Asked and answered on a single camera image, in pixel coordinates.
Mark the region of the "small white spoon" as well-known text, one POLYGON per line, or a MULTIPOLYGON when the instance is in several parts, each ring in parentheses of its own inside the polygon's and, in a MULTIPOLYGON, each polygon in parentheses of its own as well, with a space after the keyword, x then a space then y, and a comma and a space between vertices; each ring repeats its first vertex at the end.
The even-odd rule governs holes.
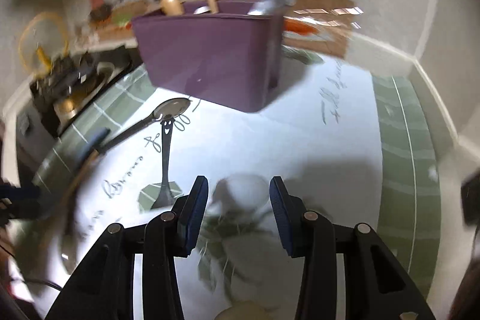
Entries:
POLYGON ((268 183, 259 175, 233 174, 225 180, 225 187, 236 210, 255 210, 268 199, 268 183))

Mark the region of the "steel spoon black handle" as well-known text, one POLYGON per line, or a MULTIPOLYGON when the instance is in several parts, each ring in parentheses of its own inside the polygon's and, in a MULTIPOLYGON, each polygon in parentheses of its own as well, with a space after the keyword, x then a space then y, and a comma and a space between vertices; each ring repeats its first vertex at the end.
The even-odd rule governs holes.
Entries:
POLYGON ((119 135, 97 148, 99 155, 106 154, 110 149, 124 142, 151 124, 164 120, 173 120, 182 115, 191 105, 191 100, 184 97, 176 97, 160 103, 147 117, 130 126, 119 135))

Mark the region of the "wooden spoon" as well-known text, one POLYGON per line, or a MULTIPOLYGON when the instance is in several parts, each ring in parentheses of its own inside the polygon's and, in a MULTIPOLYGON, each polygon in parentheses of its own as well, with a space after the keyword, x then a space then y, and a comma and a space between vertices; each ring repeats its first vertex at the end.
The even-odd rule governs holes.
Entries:
POLYGON ((160 9, 167 16, 185 14, 181 0, 160 0, 160 9))

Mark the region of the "green white tablecloth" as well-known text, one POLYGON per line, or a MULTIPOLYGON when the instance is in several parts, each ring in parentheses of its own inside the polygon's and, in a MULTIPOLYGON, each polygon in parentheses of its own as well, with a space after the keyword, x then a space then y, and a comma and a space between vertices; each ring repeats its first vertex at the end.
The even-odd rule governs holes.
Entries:
MULTIPOLYGON (((189 193, 197 175, 209 202, 193 253, 177 259, 185 319, 214 319, 253 301, 273 319, 293 319, 302 260, 281 246, 268 199, 236 210, 225 187, 233 174, 281 176, 290 194, 339 225, 373 224, 425 298, 438 255, 440 192, 435 152, 410 81, 377 77, 335 58, 308 65, 284 58, 279 95, 257 113, 191 97, 174 124, 169 164, 172 192, 189 193)), ((120 79, 64 132, 33 177, 46 195, 73 178, 77 151, 98 128, 112 136, 177 94, 154 89, 143 66, 120 79)), ((79 189, 77 259, 110 223, 148 222, 160 190, 161 125, 112 149, 79 189)), ((64 219, 22 224, 16 258, 22 276, 64 285, 60 242, 64 219)))

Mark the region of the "black gas stove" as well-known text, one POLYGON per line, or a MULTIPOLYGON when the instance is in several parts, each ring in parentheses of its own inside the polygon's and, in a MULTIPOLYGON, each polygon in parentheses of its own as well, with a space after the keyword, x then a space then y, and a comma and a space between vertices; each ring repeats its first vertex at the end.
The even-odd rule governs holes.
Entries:
POLYGON ((61 136, 77 115, 138 64, 137 55, 125 46, 59 58, 51 73, 30 84, 32 100, 17 117, 17 134, 61 136))

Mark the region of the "yellow rimmed glass lid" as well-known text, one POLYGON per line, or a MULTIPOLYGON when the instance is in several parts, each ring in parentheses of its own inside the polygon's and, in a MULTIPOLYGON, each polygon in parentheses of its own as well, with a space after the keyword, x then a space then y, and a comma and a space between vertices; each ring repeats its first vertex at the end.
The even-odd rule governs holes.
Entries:
POLYGON ((26 26, 18 43, 18 55, 25 70, 43 78, 53 70, 55 62, 69 54, 69 34, 63 18, 45 11, 26 26))

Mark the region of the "purple utensil bin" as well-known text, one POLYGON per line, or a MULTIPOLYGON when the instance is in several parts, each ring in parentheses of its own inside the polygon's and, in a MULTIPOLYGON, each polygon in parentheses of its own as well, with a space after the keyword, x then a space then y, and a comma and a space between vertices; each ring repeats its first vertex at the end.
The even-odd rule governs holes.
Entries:
POLYGON ((185 3, 183 15, 133 19, 151 84, 246 113, 261 110, 280 76, 284 12, 251 15, 252 2, 224 0, 216 14, 195 14, 203 4, 185 3))

